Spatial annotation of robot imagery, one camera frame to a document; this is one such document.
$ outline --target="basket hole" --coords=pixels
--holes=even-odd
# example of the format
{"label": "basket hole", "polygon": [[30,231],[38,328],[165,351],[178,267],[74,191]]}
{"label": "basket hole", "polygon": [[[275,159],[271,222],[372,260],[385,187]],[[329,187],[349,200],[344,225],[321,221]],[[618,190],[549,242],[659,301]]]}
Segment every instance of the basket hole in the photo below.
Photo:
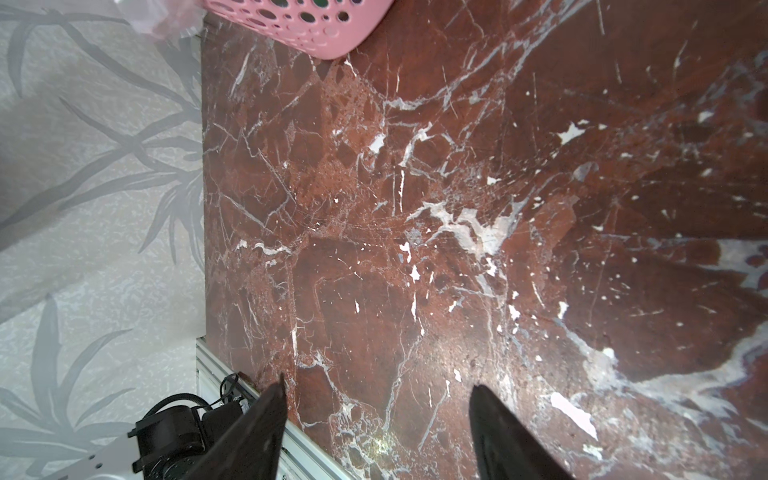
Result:
{"label": "basket hole", "polygon": [[261,10],[259,10],[259,13],[261,14],[262,17],[268,18],[269,20],[277,20],[277,15],[273,14],[269,10],[266,10],[265,8],[262,8]]}
{"label": "basket hole", "polygon": [[226,10],[227,12],[235,11],[234,8],[230,7],[229,5],[225,5],[224,3],[221,3],[221,2],[211,2],[210,4],[217,8],[221,8],[222,10]]}

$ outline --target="wall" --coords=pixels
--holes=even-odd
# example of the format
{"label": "wall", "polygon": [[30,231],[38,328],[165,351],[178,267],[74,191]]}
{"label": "wall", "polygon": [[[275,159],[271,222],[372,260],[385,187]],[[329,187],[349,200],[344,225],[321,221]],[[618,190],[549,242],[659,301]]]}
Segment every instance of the wall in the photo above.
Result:
{"label": "wall", "polygon": [[53,472],[193,392],[204,334],[197,40],[14,5],[0,5],[0,478]]}

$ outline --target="red marble surface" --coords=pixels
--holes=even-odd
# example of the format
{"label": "red marble surface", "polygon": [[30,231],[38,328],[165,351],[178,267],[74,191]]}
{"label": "red marble surface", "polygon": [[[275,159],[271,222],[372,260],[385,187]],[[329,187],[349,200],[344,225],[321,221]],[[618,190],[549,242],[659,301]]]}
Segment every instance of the red marble surface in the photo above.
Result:
{"label": "red marble surface", "polygon": [[764,478],[766,25],[397,0],[329,62],[211,19],[208,343],[361,477],[473,478],[484,383],[576,478]]}

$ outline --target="brown marble tabletop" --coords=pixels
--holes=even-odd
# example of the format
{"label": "brown marble tabletop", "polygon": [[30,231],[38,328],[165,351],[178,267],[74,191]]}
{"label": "brown marble tabletop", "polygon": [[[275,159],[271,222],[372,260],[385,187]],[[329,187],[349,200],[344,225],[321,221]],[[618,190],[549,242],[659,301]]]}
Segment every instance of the brown marble tabletop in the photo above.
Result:
{"label": "brown marble tabletop", "polygon": [[765,478],[767,49],[758,0],[210,19],[208,343],[360,477],[474,478],[484,383],[576,478]]}

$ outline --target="basket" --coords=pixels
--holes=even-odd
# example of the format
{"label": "basket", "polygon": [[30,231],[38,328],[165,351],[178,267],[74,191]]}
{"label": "basket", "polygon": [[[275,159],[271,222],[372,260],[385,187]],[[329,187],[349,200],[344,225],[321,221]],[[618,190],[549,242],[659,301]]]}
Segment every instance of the basket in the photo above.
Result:
{"label": "basket", "polygon": [[360,45],[394,0],[204,0],[211,12],[313,57]]}

